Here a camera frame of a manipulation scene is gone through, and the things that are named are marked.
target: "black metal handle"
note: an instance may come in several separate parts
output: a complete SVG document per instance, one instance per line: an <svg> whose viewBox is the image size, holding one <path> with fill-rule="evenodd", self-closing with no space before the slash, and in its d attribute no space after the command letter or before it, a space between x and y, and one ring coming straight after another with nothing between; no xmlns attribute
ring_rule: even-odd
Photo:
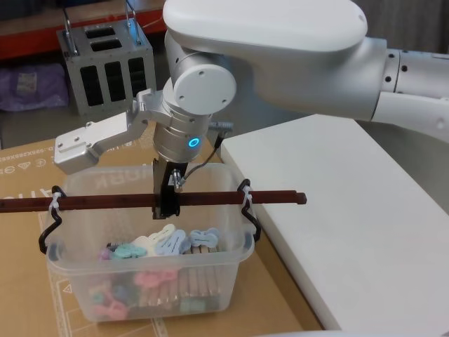
<svg viewBox="0 0 449 337"><path fill-rule="evenodd" d="M51 192L55 194L56 192L59 192L61 194L61 198L66 197L67 195L64 193L64 191L59 186L53 186L51 188ZM54 219L54 223L52 223L50 226L48 226L39 236L39 250L43 254L47 254L47 246L45 245L45 240L48 235L52 231L54 231L56 228L60 226L62 223L62 218L59 216L58 211L56 211L55 207L51 209L51 217Z"/></svg>
<svg viewBox="0 0 449 337"><path fill-rule="evenodd" d="M245 186L250 186L251 182L249 179L243 179L237 190L239 192L245 193L243 191L243 188ZM248 212L248 209L250 209L250 202L249 200L246 200L245 206L241 209L241 213L245 218L247 218L254 226L255 226L255 234L254 236L254 242L259 241L260 235L262 234L262 226L260 225L260 222L257 218L255 218L250 212Z"/></svg>

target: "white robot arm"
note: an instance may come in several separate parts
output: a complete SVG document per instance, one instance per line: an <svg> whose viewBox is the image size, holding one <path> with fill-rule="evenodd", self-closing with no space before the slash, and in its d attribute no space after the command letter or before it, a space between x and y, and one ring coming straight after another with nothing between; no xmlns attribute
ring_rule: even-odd
<svg viewBox="0 0 449 337"><path fill-rule="evenodd" d="M55 163L67 173L95 165L154 120L154 188L170 204L170 177L177 185L212 114L238 90L227 56L251 65L256 93L273 105L396 124L449 143L449 55L367 38L350 0L167 0L163 18L171 79L163 91L138 93L129 111L58 137Z"/></svg>

